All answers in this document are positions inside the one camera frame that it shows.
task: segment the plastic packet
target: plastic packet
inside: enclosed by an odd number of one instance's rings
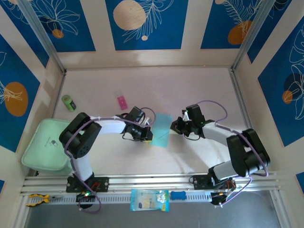
[[[169,199],[168,190],[132,189],[130,210],[161,210],[169,212]]]

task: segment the beige circle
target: beige circle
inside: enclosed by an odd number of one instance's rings
[[[142,40],[143,40],[143,41],[146,41],[147,39],[148,39],[147,36],[142,36]]]
[[[223,4],[226,0],[215,0],[215,3],[220,5]]]
[[[10,1],[11,3],[17,5],[17,0],[8,0],[8,1]]]
[[[134,0],[121,1],[113,11],[115,23],[123,30],[134,30],[146,21],[146,13]]]

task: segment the light green basket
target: light green basket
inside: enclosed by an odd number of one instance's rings
[[[69,123],[55,119],[41,121],[22,156],[22,164],[40,172],[68,175],[72,167],[59,136]]]

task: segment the white table surface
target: white table surface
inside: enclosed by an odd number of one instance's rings
[[[128,110],[120,110],[116,92],[124,95]],[[176,120],[186,106],[210,99],[227,108],[229,116],[222,122],[224,125],[245,128],[226,68],[166,66],[68,71],[61,97],[65,94],[72,97],[77,110],[71,113],[59,101],[56,119],[72,120],[79,112],[109,117],[134,106],[147,106]],[[206,119],[224,116],[215,104],[200,106]],[[190,141],[173,131],[167,148],[121,137],[111,134],[96,139],[89,152],[96,175],[207,172],[208,168],[230,159],[228,149],[215,141]]]

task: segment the orange circle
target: orange circle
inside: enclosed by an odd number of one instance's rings
[[[228,42],[232,45],[243,43],[244,38],[252,24],[252,21],[244,21],[241,25],[236,25],[228,34]]]
[[[4,100],[6,109],[14,116],[23,116],[29,103],[26,88],[19,82],[11,82],[5,88],[9,90],[4,92],[6,95],[9,95],[9,97]]]
[[[290,92],[289,90],[286,90],[283,93],[282,98],[285,104],[290,104],[293,101],[293,93]]]
[[[58,39],[61,39],[64,36],[63,32],[61,30],[59,30],[59,29],[54,29],[52,31],[52,34],[53,34],[54,37],[56,37]]]

